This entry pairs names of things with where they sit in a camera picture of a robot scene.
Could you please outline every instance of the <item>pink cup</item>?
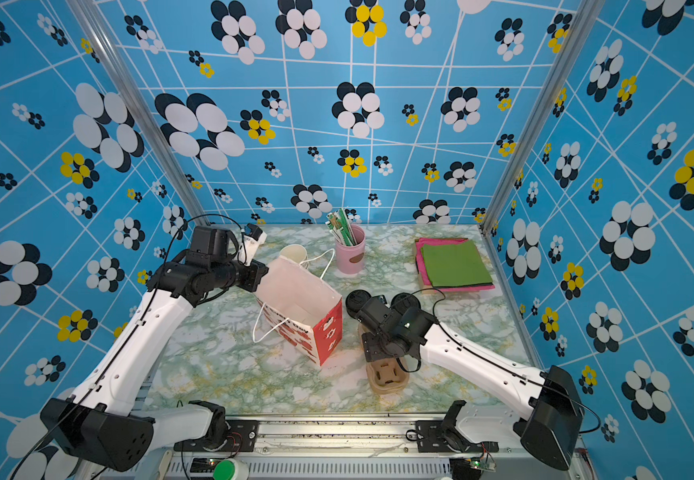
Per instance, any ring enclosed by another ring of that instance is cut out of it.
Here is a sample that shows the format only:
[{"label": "pink cup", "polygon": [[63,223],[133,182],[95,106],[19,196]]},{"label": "pink cup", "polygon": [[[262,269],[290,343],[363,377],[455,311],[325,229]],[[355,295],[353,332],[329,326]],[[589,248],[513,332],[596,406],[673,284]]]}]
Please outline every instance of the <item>pink cup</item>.
[{"label": "pink cup", "polygon": [[365,267],[365,232],[357,225],[352,224],[354,239],[358,242],[355,246],[336,243],[336,267],[342,274],[356,274]]}]

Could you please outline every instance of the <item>black motor joint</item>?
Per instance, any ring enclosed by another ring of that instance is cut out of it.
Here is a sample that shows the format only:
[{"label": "black motor joint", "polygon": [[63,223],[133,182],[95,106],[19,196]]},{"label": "black motor joint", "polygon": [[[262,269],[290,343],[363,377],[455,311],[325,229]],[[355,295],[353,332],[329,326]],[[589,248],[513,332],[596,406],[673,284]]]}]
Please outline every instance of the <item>black motor joint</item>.
[{"label": "black motor joint", "polygon": [[424,335],[438,322],[409,293],[397,294],[388,306],[384,295],[355,290],[347,295],[345,305],[347,313],[368,330],[362,337],[367,362],[405,355],[419,360],[419,348],[427,343]]},{"label": "black motor joint", "polygon": [[[248,224],[244,235],[257,240],[261,233],[258,226]],[[231,253],[230,243],[234,248]],[[238,261],[238,253],[243,248],[229,230],[215,225],[196,226],[189,248],[160,266],[147,282],[147,289],[167,290],[173,297],[184,296],[193,306],[214,289],[239,286],[255,292],[269,268],[256,260],[247,266]]]}]

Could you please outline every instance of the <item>white cable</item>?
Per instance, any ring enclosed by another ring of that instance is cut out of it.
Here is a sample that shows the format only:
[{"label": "white cable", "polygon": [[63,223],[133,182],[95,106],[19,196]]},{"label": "white cable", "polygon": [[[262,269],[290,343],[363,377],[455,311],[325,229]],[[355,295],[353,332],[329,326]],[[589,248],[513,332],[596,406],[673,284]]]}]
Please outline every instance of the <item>white cable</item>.
[{"label": "white cable", "polygon": [[288,317],[285,317],[283,320],[280,321],[280,323],[278,323],[277,325],[275,325],[275,326],[272,328],[272,330],[270,330],[270,331],[266,332],[264,335],[262,335],[262,338],[260,338],[259,340],[256,340],[256,327],[258,326],[258,319],[262,318],[262,312],[264,312],[264,307],[265,307],[266,305],[267,305],[266,302],[264,302],[264,303],[262,304],[262,308],[259,309],[258,315],[256,315],[256,321],[253,323],[253,330],[251,330],[251,338],[252,338],[252,340],[253,340],[254,343],[259,343],[260,341],[264,340],[265,337],[266,337],[267,335],[269,335],[270,333],[274,332],[280,325],[282,325],[283,323],[285,323],[285,322],[287,322],[288,320],[290,320]]}]

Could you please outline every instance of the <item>green marble pattern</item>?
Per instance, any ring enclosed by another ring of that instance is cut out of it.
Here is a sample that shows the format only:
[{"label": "green marble pattern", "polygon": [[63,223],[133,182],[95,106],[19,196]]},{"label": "green marble pattern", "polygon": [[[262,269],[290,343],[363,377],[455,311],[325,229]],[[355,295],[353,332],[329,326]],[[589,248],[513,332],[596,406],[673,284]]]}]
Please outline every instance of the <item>green marble pattern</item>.
[{"label": "green marble pattern", "polygon": [[[466,236],[473,239],[497,282],[477,226],[368,225],[366,267],[346,276],[332,265],[325,274],[336,291],[346,296],[358,288],[391,299],[396,293],[419,288],[413,260],[419,236]],[[305,245],[310,257],[333,246],[323,225],[266,226],[267,243],[256,259],[273,260],[287,244]],[[318,260],[310,271],[320,274],[327,262]],[[431,311],[437,293],[418,294]],[[496,398],[448,370],[422,365],[400,393],[378,396],[366,377],[365,358],[358,338],[358,322],[344,312],[344,336],[332,355],[318,368],[277,333],[260,343],[251,340],[258,313],[253,294],[232,289],[221,299],[199,306],[174,332],[146,399],[146,409],[176,406],[179,399],[206,400],[222,405],[227,414],[318,412],[444,412],[463,399],[499,405]],[[438,303],[438,317],[471,340],[518,362],[527,355],[501,287],[482,293],[449,294]],[[266,322],[259,322],[266,330]],[[411,368],[415,360],[408,357]]]}]

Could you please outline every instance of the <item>folded cloth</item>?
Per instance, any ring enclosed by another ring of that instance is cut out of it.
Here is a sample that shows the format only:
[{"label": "folded cloth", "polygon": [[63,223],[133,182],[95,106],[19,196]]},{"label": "folded cloth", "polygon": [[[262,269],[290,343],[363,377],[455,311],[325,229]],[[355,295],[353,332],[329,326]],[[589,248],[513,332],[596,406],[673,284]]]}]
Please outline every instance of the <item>folded cloth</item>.
[{"label": "folded cloth", "polygon": [[472,240],[423,245],[421,254],[432,286],[492,286],[494,283]]}]

